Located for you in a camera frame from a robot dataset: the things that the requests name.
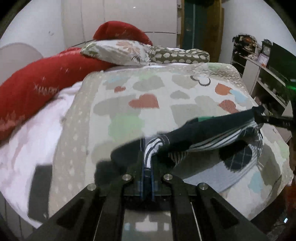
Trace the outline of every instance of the pillow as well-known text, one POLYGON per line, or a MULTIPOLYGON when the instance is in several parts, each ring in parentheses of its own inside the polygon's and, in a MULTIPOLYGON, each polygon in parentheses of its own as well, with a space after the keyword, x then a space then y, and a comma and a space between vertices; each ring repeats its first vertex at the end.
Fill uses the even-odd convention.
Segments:
POLYGON ((136 28, 134 25, 121 21, 103 23, 94 34, 93 39, 129 39, 152 45, 152 42, 143 31, 136 28))
POLYGON ((210 61, 210 55, 206 51, 199 49, 172 49, 164 48, 161 46, 152 46, 148 50, 148 56, 151 61, 158 64, 167 64, 167 63, 187 63, 187 64, 196 64, 200 62, 207 63, 210 61))
POLYGON ((0 140, 33 116, 59 90, 70 87, 93 71, 114 64, 80 54, 71 48, 53 57, 40 59, 16 71, 0 86, 0 140))
POLYGON ((132 40, 102 40, 90 43, 81 53, 117 65, 147 65, 150 47, 132 40))

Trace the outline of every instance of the orange heart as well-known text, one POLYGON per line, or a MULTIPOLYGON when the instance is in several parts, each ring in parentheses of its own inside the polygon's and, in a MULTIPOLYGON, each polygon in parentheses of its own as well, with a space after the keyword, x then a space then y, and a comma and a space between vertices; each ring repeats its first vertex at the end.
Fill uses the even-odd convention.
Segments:
POLYGON ((126 89, 125 87, 116 86, 116 87, 114 88, 114 93, 124 91, 125 89, 126 89))
POLYGON ((239 112, 237 109, 236 109, 236 105, 233 101, 231 100, 224 100, 222 101, 218 106, 220 106, 223 110, 233 114, 233 113, 236 113, 236 112, 239 112))
POLYGON ((230 94, 230 91, 231 88, 223 85, 223 84, 217 84, 216 88, 215 88, 215 92, 218 94, 218 95, 228 95, 230 94))
POLYGON ((158 101, 155 95, 153 94, 144 94, 140 95, 139 99, 133 99, 129 103, 130 107, 133 108, 158 108, 158 101))

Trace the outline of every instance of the floral pillow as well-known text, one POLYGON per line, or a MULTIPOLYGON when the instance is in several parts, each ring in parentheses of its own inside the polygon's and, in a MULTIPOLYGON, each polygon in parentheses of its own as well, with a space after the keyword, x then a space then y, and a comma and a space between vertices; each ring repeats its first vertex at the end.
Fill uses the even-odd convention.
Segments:
POLYGON ((150 47, 133 40, 101 40, 82 48, 81 53, 117 65, 147 65, 150 47))

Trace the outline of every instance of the green patterned pillow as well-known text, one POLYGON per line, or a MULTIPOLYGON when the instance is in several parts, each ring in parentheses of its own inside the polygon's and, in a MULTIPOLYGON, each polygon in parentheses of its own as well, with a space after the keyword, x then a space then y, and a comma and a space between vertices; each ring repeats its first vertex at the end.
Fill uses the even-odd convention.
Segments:
POLYGON ((161 46, 152 46, 148 50, 151 61, 158 64, 187 63, 196 64, 210 61, 210 55, 199 49, 168 49, 161 46))

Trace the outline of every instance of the picture frame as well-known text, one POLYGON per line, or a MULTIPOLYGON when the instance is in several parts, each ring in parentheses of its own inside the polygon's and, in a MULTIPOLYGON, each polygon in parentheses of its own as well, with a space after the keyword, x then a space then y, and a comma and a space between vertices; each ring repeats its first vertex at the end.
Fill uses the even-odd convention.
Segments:
POLYGON ((259 57, 258 57, 257 62, 258 62, 261 66, 266 67, 266 66, 267 66, 267 63, 268 63, 268 60, 269 60, 269 57, 261 53, 261 54, 259 55, 259 57))

